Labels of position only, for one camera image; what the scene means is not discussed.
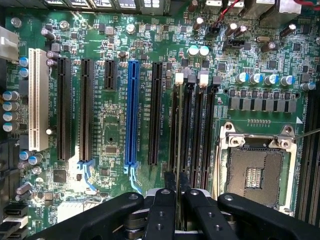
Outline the RAM slot with black latch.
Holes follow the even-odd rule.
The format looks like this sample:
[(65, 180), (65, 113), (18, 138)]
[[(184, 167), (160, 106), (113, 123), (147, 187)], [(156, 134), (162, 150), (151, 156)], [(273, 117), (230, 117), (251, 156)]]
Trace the RAM slot with black latch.
[(189, 151), (189, 135), (190, 135), (190, 120), (191, 120), (191, 108), (192, 108), (192, 95), (196, 84), (196, 75), (189, 74), (183, 92), (183, 115), (182, 115), (182, 143), (181, 143), (181, 171), (185, 172), (188, 162)]
[(219, 91), (220, 85), (221, 78), (219, 76), (213, 76), (211, 84), (207, 87), (206, 93), (206, 119), (204, 129), (203, 169), (201, 182), (201, 188), (204, 190), (207, 190), (209, 182), (215, 97), (216, 93)]

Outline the RAM slot with white latch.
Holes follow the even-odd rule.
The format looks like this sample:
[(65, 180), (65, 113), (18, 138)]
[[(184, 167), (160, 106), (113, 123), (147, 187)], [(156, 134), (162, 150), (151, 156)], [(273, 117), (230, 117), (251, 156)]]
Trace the RAM slot with white latch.
[(192, 137), (192, 161), (191, 161), (191, 173), (190, 181), (191, 187), (197, 188), (198, 176), (199, 176), (199, 162), (200, 162), (200, 150), (202, 145), (202, 115), (203, 115), (203, 101), (204, 94), (209, 82), (209, 74), (206, 71), (200, 71), (198, 73), (198, 82), (195, 88), (194, 96), (194, 126)]
[(171, 93), (171, 122), (170, 122), (170, 144), (169, 144), (169, 169), (171, 172), (176, 172), (177, 165), (177, 111), (179, 103), (180, 86), (184, 83), (184, 74), (177, 72), (174, 75), (174, 85)]

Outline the long black expansion slot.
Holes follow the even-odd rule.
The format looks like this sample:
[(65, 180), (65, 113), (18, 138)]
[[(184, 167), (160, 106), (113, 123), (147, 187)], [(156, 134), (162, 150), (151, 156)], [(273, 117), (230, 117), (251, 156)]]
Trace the long black expansion slot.
[(152, 63), (150, 123), (149, 123), (149, 153), (148, 163), (157, 165), (159, 159), (161, 102), (162, 102), (163, 63)]
[(71, 158), (72, 71), (71, 60), (66, 57), (57, 60), (56, 93), (57, 159), (67, 161)]
[(81, 60), (80, 109), (79, 109), (79, 160), (88, 162), (93, 158), (95, 65), (89, 58)]

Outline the blue expansion slot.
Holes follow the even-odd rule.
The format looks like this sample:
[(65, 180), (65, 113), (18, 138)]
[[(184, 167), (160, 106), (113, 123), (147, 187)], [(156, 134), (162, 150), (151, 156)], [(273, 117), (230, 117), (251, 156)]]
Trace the blue expansion slot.
[(127, 75), (124, 166), (128, 169), (131, 187), (141, 194), (142, 190), (136, 186), (135, 174), (138, 147), (139, 87), (140, 63), (138, 60), (130, 60)]

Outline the short black expansion slot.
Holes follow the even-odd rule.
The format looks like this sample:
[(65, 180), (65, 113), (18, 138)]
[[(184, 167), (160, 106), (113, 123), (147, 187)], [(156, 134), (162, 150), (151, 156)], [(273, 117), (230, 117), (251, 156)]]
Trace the short black expansion slot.
[(117, 63), (115, 60), (104, 61), (104, 90), (116, 91), (117, 89)]

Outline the white PCI expansion slot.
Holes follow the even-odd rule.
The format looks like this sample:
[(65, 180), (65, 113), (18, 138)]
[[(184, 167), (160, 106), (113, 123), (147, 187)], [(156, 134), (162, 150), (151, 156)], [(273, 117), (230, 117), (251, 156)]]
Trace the white PCI expansion slot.
[(46, 52), (28, 49), (28, 149), (43, 151), (49, 147), (49, 83), (50, 70)]

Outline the silver CPU socket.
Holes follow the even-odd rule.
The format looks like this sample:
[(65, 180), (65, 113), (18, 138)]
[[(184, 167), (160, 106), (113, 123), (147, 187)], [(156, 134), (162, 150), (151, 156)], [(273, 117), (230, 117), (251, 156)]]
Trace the silver CPU socket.
[(293, 216), (297, 154), (291, 125), (279, 133), (249, 133), (227, 121), (217, 138), (213, 198), (232, 193)]

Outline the square black chip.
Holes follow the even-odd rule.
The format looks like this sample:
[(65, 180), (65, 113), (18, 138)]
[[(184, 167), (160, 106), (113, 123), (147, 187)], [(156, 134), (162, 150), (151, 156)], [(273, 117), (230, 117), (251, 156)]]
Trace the square black chip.
[(53, 170), (53, 182), (59, 184), (65, 184), (67, 181), (67, 172), (64, 169)]

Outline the green PC motherboard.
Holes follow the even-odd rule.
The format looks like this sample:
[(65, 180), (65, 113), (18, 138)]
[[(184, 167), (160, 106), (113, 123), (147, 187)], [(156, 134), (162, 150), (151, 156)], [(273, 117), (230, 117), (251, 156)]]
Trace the green PC motherboard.
[[(19, 59), (29, 48), (46, 52), (49, 67), (48, 148), (29, 150), (29, 78), (22, 78), (18, 64), (0, 58), (0, 224), (10, 204), (28, 205), (28, 224), (0, 240), (26, 240), (75, 215), (57, 216), (66, 202), (104, 203), (131, 187), (125, 167), (128, 63), (139, 61), (136, 182), (146, 197), (165, 186), (170, 171), (172, 91), (175, 73), (183, 73), (183, 91), (190, 74), (196, 76), (192, 93), (186, 173), (191, 185), (195, 118), (195, 89), (200, 71), (221, 82), (215, 95), (207, 190), (202, 189), (207, 87), (203, 99), (201, 147), (197, 188), (213, 200), (213, 173), (220, 128), (231, 122), (239, 132), (276, 133), (291, 125), (294, 135), (313, 130), (315, 93), (320, 90), (320, 0), (294, 0), (301, 14), (280, 28), (259, 27), (259, 19), (275, 0), (0, 0), (0, 26), (19, 36)], [(221, 22), (220, 34), (205, 39), (209, 25)], [(189, 57), (190, 46), (209, 48), (206, 58)], [(57, 154), (58, 58), (71, 61), (71, 158)], [(81, 60), (94, 61), (92, 159), (79, 160)], [(104, 90), (105, 60), (117, 63), (116, 91)], [(153, 62), (162, 62), (162, 95), (157, 165), (149, 164), (149, 131)], [(242, 72), (260, 73), (259, 84), (237, 84)], [(278, 81), (266, 85), (264, 77)], [(292, 75), (294, 85), (281, 86), (282, 76)], [(315, 90), (303, 91), (313, 82)], [(5, 91), (19, 99), (5, 101)], [(18, 102), (19, 130), (5, 132), (4, 102)], [(310, 223), (312, 197), (311, 135), (296, 140), (294, 215)], [(53, 182), (53, 171), (65, 170), (66, 183)], [(186, 202), (180, 197), (180, 230), (174, 240), (206, 240), (196, 227)]]

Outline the thin metal locking lever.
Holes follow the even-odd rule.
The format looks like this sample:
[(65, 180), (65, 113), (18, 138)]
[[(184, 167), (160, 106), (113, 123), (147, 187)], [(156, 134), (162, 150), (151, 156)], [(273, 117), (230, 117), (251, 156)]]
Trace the thin metal locking lever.
[(301, 139), (301, 138), (304, 138), (304, 137), (313, 135), (313, 134), (318, 133), (318, 132), (320, 132), (320, 128), (311, 130), (311, 131), (306, 132), (306, 133), (303, 133), (303, 134), (301, 134), (301, 135), (297, 135), (297, 136), (295, 136), (293, 139), (294, 139), (294, 140), (298, 140), (298, 139)]

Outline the black SATA connector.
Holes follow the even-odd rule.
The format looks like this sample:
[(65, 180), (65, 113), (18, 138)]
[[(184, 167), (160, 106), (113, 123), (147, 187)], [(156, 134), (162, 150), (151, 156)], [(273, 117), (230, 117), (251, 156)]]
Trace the black SATA connector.
[(24, 217), (28, 215), (28, 205), (26, 204), (10, 204), (4, 208), (6, 216)]

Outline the white SATA connector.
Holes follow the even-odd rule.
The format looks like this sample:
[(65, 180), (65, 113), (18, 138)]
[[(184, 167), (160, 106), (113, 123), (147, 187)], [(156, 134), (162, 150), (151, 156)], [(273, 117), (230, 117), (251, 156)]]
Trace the white SATA connector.
[(9, 216), (0, 224), (0, 237), (7, 238), (19, 229), (24, 228), (29, 221), (29, 217)]

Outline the black fan connector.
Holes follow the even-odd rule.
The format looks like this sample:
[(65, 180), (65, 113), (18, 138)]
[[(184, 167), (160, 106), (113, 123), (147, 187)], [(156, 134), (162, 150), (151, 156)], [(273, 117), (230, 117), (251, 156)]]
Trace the black fan connector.
[(205, 30), (204, 38), (206, 40), (216, 38), (217, 36), (220, 35), (221, 28), (222, 28), (222, 23), (220, 21), (209, 25)]

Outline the metal rear port block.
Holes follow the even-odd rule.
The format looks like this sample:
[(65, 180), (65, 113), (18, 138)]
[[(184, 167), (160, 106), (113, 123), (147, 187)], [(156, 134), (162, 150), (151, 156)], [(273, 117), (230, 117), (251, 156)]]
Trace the metal rear port block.
[(301, 14), (302, 6), (294, 0), (275, 0), (275, 4), (259, 18), (260, 28), (278, 29)]

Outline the white power connector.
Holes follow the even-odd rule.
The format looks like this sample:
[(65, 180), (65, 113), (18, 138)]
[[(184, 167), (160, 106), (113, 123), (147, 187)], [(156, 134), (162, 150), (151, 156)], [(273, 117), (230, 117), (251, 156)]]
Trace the white power connector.
[(18, 64), (20, 57), (19, 47), (19, 36), (16, 33), (0, 26), (0, 59)]

